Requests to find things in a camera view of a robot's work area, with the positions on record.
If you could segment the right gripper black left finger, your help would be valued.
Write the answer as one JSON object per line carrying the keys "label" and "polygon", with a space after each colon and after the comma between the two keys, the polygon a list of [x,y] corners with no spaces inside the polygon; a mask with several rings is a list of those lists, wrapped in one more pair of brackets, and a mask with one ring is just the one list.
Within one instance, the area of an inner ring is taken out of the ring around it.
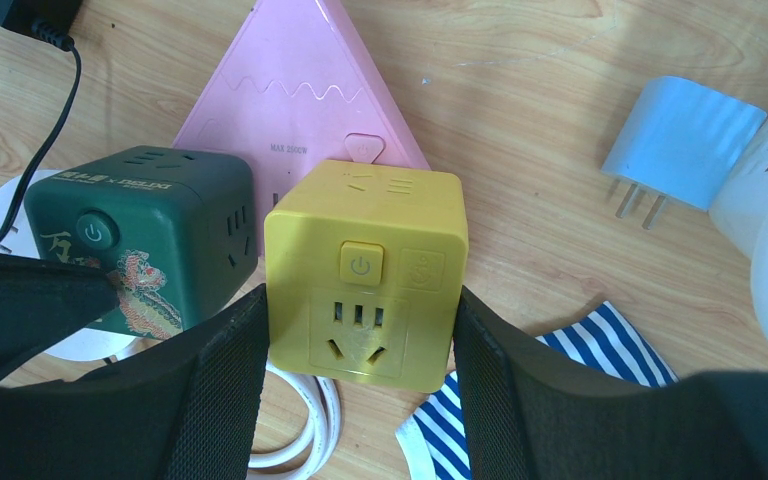
{"label": "right gripper black left finger", "polygon": [[0,479],[243,479],[268,347],[257,286],[75,381],[0,387]]}

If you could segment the dark green cube charger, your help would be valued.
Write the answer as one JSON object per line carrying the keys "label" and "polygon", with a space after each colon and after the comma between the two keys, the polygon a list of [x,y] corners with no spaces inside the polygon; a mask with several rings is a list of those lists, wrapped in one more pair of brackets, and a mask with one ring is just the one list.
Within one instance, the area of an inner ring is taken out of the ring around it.
{"label": "dark green cube charger", "polygon": [[94,330],[165,340],[220,312],[257,266],[253,173],[224,153],[137,146],[34,182],[40,256],[116,290]]}

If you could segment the light blue small charger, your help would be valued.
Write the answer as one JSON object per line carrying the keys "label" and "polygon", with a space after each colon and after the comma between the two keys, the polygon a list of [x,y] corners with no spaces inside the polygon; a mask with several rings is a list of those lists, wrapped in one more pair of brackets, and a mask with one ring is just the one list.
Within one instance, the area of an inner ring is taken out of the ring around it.
{"label": "light blue small charger", "polygon": [[601,167],[629,184],[615,216],[625,217],[644,192],[656,197],[646,230],[669,201],[708,211],[766,118],[755,105],[683,77],[650,80]]}

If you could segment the pink triangular power strip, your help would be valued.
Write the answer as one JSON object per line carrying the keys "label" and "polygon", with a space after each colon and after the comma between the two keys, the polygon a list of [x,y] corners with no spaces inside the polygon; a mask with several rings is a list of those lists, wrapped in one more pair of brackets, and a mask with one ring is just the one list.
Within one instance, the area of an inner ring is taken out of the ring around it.
{"label": "pink triangular power strip", "polygon": [[249,165],[258,233],[274,205],[323,160],[430,167],[334,0],[256,2],[173,145]]}

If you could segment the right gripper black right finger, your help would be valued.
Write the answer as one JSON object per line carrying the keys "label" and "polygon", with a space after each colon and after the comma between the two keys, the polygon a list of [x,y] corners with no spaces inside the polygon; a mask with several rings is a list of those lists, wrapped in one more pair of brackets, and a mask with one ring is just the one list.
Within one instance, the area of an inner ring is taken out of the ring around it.
{"label": "right gripper black right finger", "polygon": [[520,453],[487,441],[477,479],[768,479],[768,372],[704,371],[647,388],[574,362],[497,315],[459,301],[456,369],[507,375]]}

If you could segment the yellow power adapter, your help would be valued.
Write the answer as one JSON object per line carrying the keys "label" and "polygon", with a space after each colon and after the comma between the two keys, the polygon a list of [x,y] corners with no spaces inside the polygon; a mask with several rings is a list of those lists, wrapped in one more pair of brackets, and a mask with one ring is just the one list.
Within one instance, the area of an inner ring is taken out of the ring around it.
{"label": "yellow power adapter", "polygon": [[266,216],[264,240],[276,367],[442,387],[469,251],[456,175],[323,161]]}

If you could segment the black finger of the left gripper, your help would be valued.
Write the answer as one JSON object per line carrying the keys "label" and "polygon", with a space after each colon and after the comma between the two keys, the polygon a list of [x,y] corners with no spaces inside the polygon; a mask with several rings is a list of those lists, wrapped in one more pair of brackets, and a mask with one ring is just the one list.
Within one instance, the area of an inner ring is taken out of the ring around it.
{"label": "black finger of the left gripper", "polygon": [[118,306],[99,269],[0,254],[0,380]]}

